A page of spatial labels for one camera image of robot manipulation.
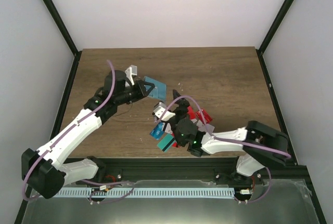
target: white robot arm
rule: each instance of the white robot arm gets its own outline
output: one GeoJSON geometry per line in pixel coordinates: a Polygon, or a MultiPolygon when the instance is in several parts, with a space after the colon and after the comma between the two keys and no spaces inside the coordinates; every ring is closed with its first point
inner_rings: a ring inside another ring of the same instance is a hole
{"type": "MultiPolygon", "coordinates": [[[[174,99],[180,96],[176,90],[173,94],[174,99]]],[[[245,151],[247,154],[238,158],[235,168],[235,175],[244,178],[252,176],[264,167],[278,168],[285,165],[285,156],[264,150],[270,148],[287,152],[288,136],[284,133],[257,121],[250,121],[248,126],[233,131],[206,133],[200,131],[198,126],[189,119],[187,108],[190,104],[186,99],[180,99],[176,104],[178,107],[174,111],[166,111],[167,106],[159,102],[153,109],[153,115],[157,119],[161,118],[160,121],[170,124],[177,144],[182,147],[188,145],[187,151],[192,155],[245,151]],[[247,146],[249,143],[263,149],[249,147],[247,146]]]]}
{"type": "Polygon", "coordinates": [[[105,168],[95,157],[69,164],[64,162],[87,136],[116,114],[119,105],[139,101],[147,97],[154,89],[155,86],[152,83],[142,80],[134,81],[133,78],[136,75],[137,67],[134,65],[127,68],[125,72],[115,71],[114,90],[108,101],[112,73],[107,75],[104,86],[96,91],[64,130],[36,151],[27,149],[22,154],[22,179],[25,179],[28,171],[41,156],[43,156],[42,159],[32,171],[27,183],[46,199],[54,196],[67,184],[83,179],[100,179],[105,168]],[[107,102],[102,108],[91,114],[105,101],[107,102]]]}

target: red block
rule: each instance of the red block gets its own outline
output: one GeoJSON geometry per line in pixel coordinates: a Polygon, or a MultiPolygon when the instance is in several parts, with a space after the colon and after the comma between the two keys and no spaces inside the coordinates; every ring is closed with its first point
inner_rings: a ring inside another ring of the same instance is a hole
{"type": "MultiPolygon", "coordinates": [[[[204,109],[202,109],[202,113],[203,113],[204,119],[206,120],[206,123],[209,124],[213,120],[212,117],[210,115],[208,115],[208,113],[204,109]]],[[[197,118],[200,119],[200,121],[203,122],[200,111],[196,112],[196,116],[197,116],[197,118]]]]}
{"type": "Polygon", "coordinates": [[[187,107],[187,109],[188,109],[187,114],[189,115],[189,119],[190,119],[190,120],[195,119],[195,118],[196,118],[196,115],[195,115],[195,113],[194,113],[192,107],[189,106],[189,107],[187,107]]]}
{"type": "Polygon", "coordinates": [[[178,143],[177,142],[174,142],[172,144],[172,147],[175,147],[175,148],[178,148],[178,143]]]}

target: wire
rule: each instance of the wire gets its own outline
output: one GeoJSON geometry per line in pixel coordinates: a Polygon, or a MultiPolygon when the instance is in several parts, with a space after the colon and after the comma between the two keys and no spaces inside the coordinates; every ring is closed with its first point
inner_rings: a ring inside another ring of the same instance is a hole
{"type": "Polygon", "coordinates": [[[89,183],[91,185],[96,185],[96,186],[111,186],[111,185],[121,185],[121,184],[128,184],[131,183],[130,181],[117,181],[117,182],[108,182],[108,183],[99,183],[99,182],[94,182],[94,181],[89,181],[89,180],[81,180],[82,182],[89,183]]]}
{"type": "MultiPolygon", "coordinates": [[[[112,203],[112,202],[118,202],[118,201],[121,201],[121,200],[125,199],[127,196],[129,196],[130,194],[132,194],[133,191],[134,191],[134,187],[133,187],[133,188],[132,188],[127,194],[123,195],[122,197],[119,197],[119,198],[114,199],[114,200],[111,200],[111,201],[97,202],[97,204],[105,204],[105,203],[112,203]]],[[[91,195],[89,196],[90,204],[93,204],[92,196],[93,196],[94,194],[99,193],[99,192],[104,192],[104,191],[102,191],[102,190],[97,190],[97,191],[94,191],[94,192],[91,193],[91,195]]]]}
{"type": "MultiPolygon", "coordinates": [[[[110,65],[110,68],[111,68],[111,73],[112,73],[112,85],[111,85],[111,90],[110,90],[110,93],[109,95],[107,96],[107,98],[104,100],[103,103],[100,104],[99,107],[97,107],[95,110],[93,110],[92,112],[90,112],[89,114],[87,114],[86,116],[82,117],[80,120],[78,120],[78,124],[80,124],[82,121],[84,121],[85,119],[87,119],[89,116],[95,114],[97,111],[99,111],[111,98],[112,96],[112,93],[113,93],[113,90],[114,90],[114,85],[116,83],[116,73],[114,71],[114,67],[113,67],[113,64],[110,60],[107,60],[108,64],[110,65]]],[[[71,125],[63,134],[60,135],[60,137],[54,142],[51,144],[50,146],[50,149],[54,148],[55,145],[57,145],[58,142],[61,141],[61,139],[64,138],[65,135],[67,135],[72,129],[74,129],[77,125],[76,124],[73,124],[71,125]]],[[[22,190],[21,190],[21,194],[22,194],[22,198],[26,201],[31,201],[31,200],[35,200],[37,199],[40,194],[37,194],[33,197],[30,197],[28,198],[26,195],[25,195],[25,188],[27,186],[27,183],[28,183],[28,180],[33,172],[33,170],[37,167],[37,164],[44,158],[44,156],[46,156],[46,154],[49,152],[49,150],[46,150],[34,163],[33,165],[31,166],[31,168],[29,169],[28,173],[26,174],[24,180],[23,180],[23,186],[22,186],[22,190]]]]}
{"type": "Polygon", "coordinates": [[[257,144],[252,144],[252,143],[247,143],[247,142],[242,142],[242,141],[238,141],[238,140],[234,140],[234,139],[226,139],[226,138],[220,138],[220,137],[216,137],[207,127],[207,122],[206,122],[206,119],[204,118],[204,115],[202,113],[202,109],[200,108],[199,104],[196,102],[196,100],[194,100],[194,98],[192,98],[191,96],[180,96],[176,99],[174,99],[170,104],[169,106],[166,108],[166,110],[163,112],[163,114],[159,117],[158,121],[156,124],[159,124],[161,122],[161,120],[163,119],[163,116],[166,114],[166,112],[171,108],[172,105],[174,105],[178,100],[182,99],[182,98],[188,98],[190,99],[195,105],[196,107],[198,108],[200,114],[201,114],[201,117],[202,117],[202,120],[203,120],[203,124],[204,124],[204,127],[207,131],[207,133],[213,137],[215,140],[219,140],[219,141],[223,141],[223,142],[230,142],[230,143],[235,143],[235,144],[240,144],[240,145],[243,145],[243,146],[249,146],[249,147],[253,147],[253,148],[257,148],[257,149],[260,149],[260,150],[265,150],[265,151],[269,151],[269,152],[272,152],[272,153],[276,153],[276,154],[280,154],[280,155],[283,155],[285,156],[286,158],[290,159],[291,158],[291,155],[288,154],[287,152],[284,152],[284,151],[280,151],[280,150],[276,150],[276,149],[272,149],[272,148],[269,148],[269,147],[265,147],[265,146],[260,146],[260,145],[257,145],[257,144]]]}
{"type": "Polygon", "coordinates": [[[251,176],[252,178],[252,193],[254,192],[254,186],[255,186],[255,181],[254,181],[254,176],[251,176]]]}
{"type": "Polygon", "coordinates": [[[130,107],[130,108],[127,110],[127,111],[125,111],[125,112],[122,112],[122,113],[119,113],[119,114],[117,114],[117,115],[114,115],[113,117],[116,117],[116,116],[121,116],[121,115],[123,115],[123,114],[126,114],[126,113],[128,113],[128,112],[131,110],[132,106],[133,106],[133,103],[131,103],[131,107],[130,107]]]}
{"type": "Polygon", "coordinates": [[[112,175],[106,175],[105,178],[111,178],[113,182],[116,182],[116,178],[112,175]]]}
{"type": "MultiPolygon", "coordinates": [[[[245,201],[246,204],[248,204],[248,203],[255,203],[255,202],[260,201],[261,199],[263,199],[268,194],[269,190],[271,189],[271,186],[272,186],[272,175],[271,175],[271,172],[270,172],[269,168],[266,167],[266,170],[267,170],[268,177],[269,177],[270,180],[268,181],[268,187],[267,187],[265,193],[263,193],[262,196],[260,196],[259,198],[255,199],[253,201],[248,201],[248,202],[245,201]]],[[[239,199],[237,199],[236,197],[234,197],[234,198],[235,198],[235,200],[237,202],[239,202],[239,203],[242,202],[239,199]]]]}

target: white wall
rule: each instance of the white wall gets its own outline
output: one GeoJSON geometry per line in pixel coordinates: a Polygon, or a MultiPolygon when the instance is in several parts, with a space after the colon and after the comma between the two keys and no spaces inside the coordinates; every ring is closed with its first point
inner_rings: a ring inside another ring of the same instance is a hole
{"type": "Polygon", "coordinates": [[[296,155],[333,223],[333,1],[295,0],[264,54],[296,155]]]}
{"type": "Polygon", "coordinates": [[[0,216],[14,223],[21,154],[47,142],[73,61],[42,0],[0,0],[0,216]]]}
{"type": "Polygon", "coordinates": [[[54,0],[78,49],[259,47],[284,0],[54,0]]]}

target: wooden surface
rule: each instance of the wooden surface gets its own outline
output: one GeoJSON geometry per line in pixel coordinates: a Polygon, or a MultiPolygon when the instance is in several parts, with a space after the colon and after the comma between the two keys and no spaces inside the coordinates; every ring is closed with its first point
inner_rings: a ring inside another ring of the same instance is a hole
{"type": "MultiPolygon", "coordinates": [[[[110,59],[116,70],[134,64],[138,76],[149,76],[166,83],[167,103],[172,89],[194,97],[212,117],[214,132],[229,131],[257,120],[278,128],[277,118],[253,47],[223,48],[142,48],[85,49],[63,119],[68,125],[83,104],[103,85],[110,71],[110,59]]],[[[166,153],[149,135],[154,128],[151,113],[156,99],[146,98],[131,110],[112,117],[87,137],[71,157],[186,157],[186,148],[172,147],[166,153]]],[[[130,106],[118,107],[118,113],[130,106]]],[[[236,156],[224,152],[215,156],[236,156]]]]}

